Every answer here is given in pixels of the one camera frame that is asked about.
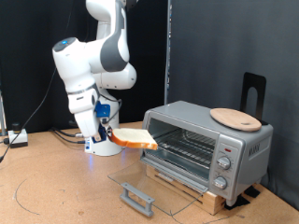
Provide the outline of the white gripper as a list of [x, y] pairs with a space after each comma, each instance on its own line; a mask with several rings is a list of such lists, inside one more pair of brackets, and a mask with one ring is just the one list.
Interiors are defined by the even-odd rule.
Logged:
[[99, 121], [93, 109], [76, 113], [75, 120], [84, 137], [93, 136], [95, 142], [102, 140], [101, 134], [98, 132]]

